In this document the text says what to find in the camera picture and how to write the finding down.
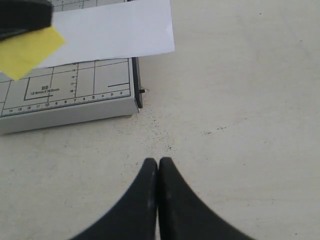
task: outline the black plastic part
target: black plastic part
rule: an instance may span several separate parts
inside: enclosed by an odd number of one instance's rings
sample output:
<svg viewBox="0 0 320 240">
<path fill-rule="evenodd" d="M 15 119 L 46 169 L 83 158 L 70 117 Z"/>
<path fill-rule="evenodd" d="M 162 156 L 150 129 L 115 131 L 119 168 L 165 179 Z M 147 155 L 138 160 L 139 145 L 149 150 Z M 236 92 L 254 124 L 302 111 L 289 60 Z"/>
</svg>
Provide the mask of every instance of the black plastic part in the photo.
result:
<svg viewBox="0 0 320 240">
<path fill-rule="evenodd" d="M 252 240 L 197 197 L 171 158 L 160 160 L 157 190 L 161 240 Z"/>
<path fill-rule="evenodd" d="M 72 240 L 154 240 L 158 166 L 147 158 L 119 202 Z"/>
<path fill-rule="evenodd" d="M 52 16 L 47 0 L 0 0 L 0 41 L 50 27 Z"/>
<path fill-rule="evenodd" d="M 134 84 L 135 101 L 136 101 L 138 108 L 142 109 L 143 108 L 142 93 L 144 93 L 144 89 L 141 88 L 139 60 L 137 57 L 132 58 L 132 71 L 133 71 L 133 84 Z"/>
</svg>

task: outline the white table surface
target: white table surface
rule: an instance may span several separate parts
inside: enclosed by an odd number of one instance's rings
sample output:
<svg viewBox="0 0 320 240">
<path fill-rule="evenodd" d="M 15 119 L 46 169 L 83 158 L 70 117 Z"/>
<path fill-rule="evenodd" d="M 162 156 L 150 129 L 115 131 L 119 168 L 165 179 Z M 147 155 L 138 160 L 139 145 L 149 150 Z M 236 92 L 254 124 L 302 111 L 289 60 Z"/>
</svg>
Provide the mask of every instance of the white table surface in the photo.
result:
<svg viewBox="0 0 320 240">
<path fill-rule="evenodd" d="M 1 240 L 71 238 L 162 156 L 257 240 L 319 239 L 320 2 L 171 5 L 140 114 L 0 136 Z"/>
</svg>

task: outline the white paper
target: white paper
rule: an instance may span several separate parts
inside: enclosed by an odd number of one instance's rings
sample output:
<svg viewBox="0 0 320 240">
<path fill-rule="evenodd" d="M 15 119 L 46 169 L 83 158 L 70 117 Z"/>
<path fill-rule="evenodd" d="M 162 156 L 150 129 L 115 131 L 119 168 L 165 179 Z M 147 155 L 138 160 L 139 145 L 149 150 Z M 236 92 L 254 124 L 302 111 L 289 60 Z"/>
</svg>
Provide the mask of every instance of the white paper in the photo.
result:
<svg viewBox="0 0 320 240">
<path fill-rule="evenodd" d="M 136 0 L 56 12 L 53 26 L 66 44 L 37 68 L 175 50 L 170 0 Z"/>
</svg>

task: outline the yellow paper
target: yellow paper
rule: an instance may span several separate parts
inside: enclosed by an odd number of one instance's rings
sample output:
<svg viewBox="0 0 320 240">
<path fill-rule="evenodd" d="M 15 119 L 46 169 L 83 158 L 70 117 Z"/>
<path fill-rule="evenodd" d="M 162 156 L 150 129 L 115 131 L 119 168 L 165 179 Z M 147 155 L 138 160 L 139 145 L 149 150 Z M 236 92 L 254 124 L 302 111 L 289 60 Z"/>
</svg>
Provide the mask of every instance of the yellow paper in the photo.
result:
<svg viewBox="0 0 320 240">
<path fill-rule="evenodd" d="M 18 81 L 64 43 L 53 26 L 0 41 L 0 71 Z"/>
</svg>

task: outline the measuring grid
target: measuring grid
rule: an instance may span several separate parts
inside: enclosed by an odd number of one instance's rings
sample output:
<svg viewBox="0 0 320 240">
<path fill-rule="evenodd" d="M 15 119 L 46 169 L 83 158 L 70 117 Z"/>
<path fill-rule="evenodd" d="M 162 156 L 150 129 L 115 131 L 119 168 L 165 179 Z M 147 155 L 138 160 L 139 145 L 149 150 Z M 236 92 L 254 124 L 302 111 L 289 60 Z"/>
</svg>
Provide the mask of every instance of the measuring grid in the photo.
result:
<svg viewBox="0 0 320 240">
<path fill-rule="evenodd" d="M 123 0 L 51 0 L 68 11 Z M 131 96 L 131 59 L 78 62 L 32 70 L 15 82 L 0 73 L 0 118 Z"/>
</svg>

